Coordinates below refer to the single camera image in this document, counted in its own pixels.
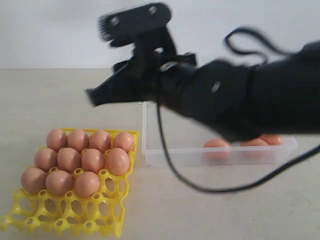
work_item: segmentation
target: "transparent plastic box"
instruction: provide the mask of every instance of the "transparent plastic box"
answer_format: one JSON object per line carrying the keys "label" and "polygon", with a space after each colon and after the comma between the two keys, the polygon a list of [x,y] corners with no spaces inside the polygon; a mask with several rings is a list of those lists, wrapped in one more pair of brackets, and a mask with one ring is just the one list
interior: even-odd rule
{"label": "transparent plastic box", "polygon": [[[148,166],[166,166],[162,148],[157,106],[152,102],[143,103],[142,151]],[[293,136],[283,135],[280,146],[240,146],[239,142],[231,147],[203,148],[204,144],[216,138],[217,133],[176,113],[161,108],[162,125],[170,157],[175,165],[227,165],[227,164],[264,164],[284,162],[298,143]],[[228,151],[224,159],[212,159],[210,153]]]}

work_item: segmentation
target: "white wall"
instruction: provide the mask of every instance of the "white wall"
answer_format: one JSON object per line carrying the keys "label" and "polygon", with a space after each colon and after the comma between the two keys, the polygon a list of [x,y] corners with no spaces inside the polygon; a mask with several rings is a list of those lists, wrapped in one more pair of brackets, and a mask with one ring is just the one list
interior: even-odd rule
{"label": "white wall", "polygon": [[[97,18],[143,2],[148,1],[0,0],[0,69],[109,68],[128,58],[130,49],[108,49],[99,39]],[[201,63],[227,55],[222,39],[239,25],[260,27],[289,50],[320,39],[317,0],[165,2],[173,10],[169,26],[179,51],[197,52]]]}

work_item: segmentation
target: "egg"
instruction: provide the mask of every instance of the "egg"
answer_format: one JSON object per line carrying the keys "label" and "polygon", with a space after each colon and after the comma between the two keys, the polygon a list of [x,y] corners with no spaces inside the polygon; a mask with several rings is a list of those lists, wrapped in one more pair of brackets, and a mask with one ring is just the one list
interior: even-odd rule
{"label": "egg", "polygon": [[39,149],[34,156],[34,164],[38,169],[48,172],[57,166],[57,153],[51,148]]}
{"label": "egg", "polygon": [[[225,140],[220,138],[215,138],[207,141],[204,145],[204,148],[228,148],[230,144]],[[230,152],[228,150],[216,151],[216,152],[205,152],[204,153],[208,158],[217,160],[217,159],[226,159]]]}
{"label": "egg", "polygon": [[88,198],[100,188],[99,177],[91,171],[85,171],[75,179],[75,192],[83,198]]}
{"label": "egg", "polygon": [[41,190],[46,189],[47,174],[36,167],[26,169],[21,175],[21,185],[30,194],[38,194]]}
{"label": "egg", "polygon": [[81,154],[70,147],[60,149],[57,164],[60,170],[72,173],[75,169],[81,168]]}
{"label": "egg", "polygon": [[55,196],[63,196],[74,187],[74,182],[74,177],[68,172],[58,170],[47,176],[45,186],[49,193]]}
{"label": "egg", "polygon": [[90,138],[90,148],[98,149],[104,154],[108,149],[111,148],[110,134],[103,129],[95,131]]}
{"label": "egg", "polygon": [[[266,147],[269,146],[268,143],[263,141],[262,139],[255,138],[249,141],[245,141],[241,143],[241,147]],[[269,151],[267,150],[251,150],[251,151],[244,151],[244,155],[248,158],[262,158],[269,155]]]}
{"label": "egg", "polygon": [[126,151],[127,153],[134,148],[134,137],[126,131],[118,133],[113,141],[114,148],[120,148]]}
{"label": "egg", "polygon": [[116,176],[125,174],[130,167],[130,158],[122,148],[112,149],[106,158],[106,168]]}
{"label": "egg", "polygon": [[65,148],[68,144],[67,134],[59,129],[51,130],[45,139],[46,146],[58,152],[61,148]]}
{"label": "egg", "polygon": [[89,136],[80,128],[74,129],[67,138],[68,148],[72,148],[81,153],[84,149],[89,148]]}
{"label": "egg", "polygon": [[106,166],[105,156],[97,149],[90,148],[84,151],[81,157],[82,168],[85,171],[98,173]]}
{"label": "egg", "polygon": [[259,139],[265,141],[270,146],[280,146],[282,138],[278,134],[262,134]]}

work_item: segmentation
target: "yellow egg tray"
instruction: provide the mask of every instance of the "yellow egg tray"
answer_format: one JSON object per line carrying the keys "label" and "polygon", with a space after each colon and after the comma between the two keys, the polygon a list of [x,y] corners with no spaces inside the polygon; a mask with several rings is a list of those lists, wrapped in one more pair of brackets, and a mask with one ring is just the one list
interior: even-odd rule
{"label": "yellow egg tray", "polygon": [[[68,134],[74,128],[61,129]],[[89,135],[96,131],[96,129],[83,130]],[[123,131],[105,130],[110,133],[111,148],[113,148],[115,136]],[[139,138],[139,132],[127,132],[131,133],[134,138],[134,148],[128,153],[130,168],[125,175],[116,176],[108,172],[107,169],[102,169],[98,173],[100,189],[88,198],[78,196],[74,188],[66,192],[64,196],[54,196],[47,190],[32,195],[23,188],[18,188],[13,193],[11,212],[0,216],[0,230],[5,231],[6,227],[13,225],[18,230],[24,231],[26,229],[29,233],[40,227],[46,232],[55,230],[58,235],[61,235],[64,230],[70,229],[74,235],[79,235],[82,231],[86,234],[100,232],[103,236],[114,233],[119,238],[125,216],[123,200],[128,195],[128,176],[133,170]],[[53,167],[50,172],[57,169],[57,167]],[[82,168],[77,168],[72,175],[76,178],[83,172]],[[23,202],[29,203],[28,209],[23,206]]]}

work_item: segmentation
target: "table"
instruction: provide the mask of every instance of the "table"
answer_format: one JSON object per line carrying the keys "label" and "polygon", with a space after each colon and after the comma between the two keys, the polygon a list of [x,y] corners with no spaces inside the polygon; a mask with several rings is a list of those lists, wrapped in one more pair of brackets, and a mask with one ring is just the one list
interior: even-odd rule
{"label": "table", "polygon": [[[140,103],[93,108],[84,89],[110,75],[105,69],[0,70],[0,216],[12,207],[12,192],[35,150],[53,128],[110,128],[142,131]],[[178,182],[167,167],[146,167],[138,146],[124,204],[123,240],[316,240],[320,238],[320,159],[318,156],[255,190],[226,195],[199,194]],[[299,136],[300,154],[319,141]],[[230,186],[252,181],[275,164],[189,166],[182,170],[199,182]],[[102,240],[98,233],[33,235],[9,227],[5,240]]]}

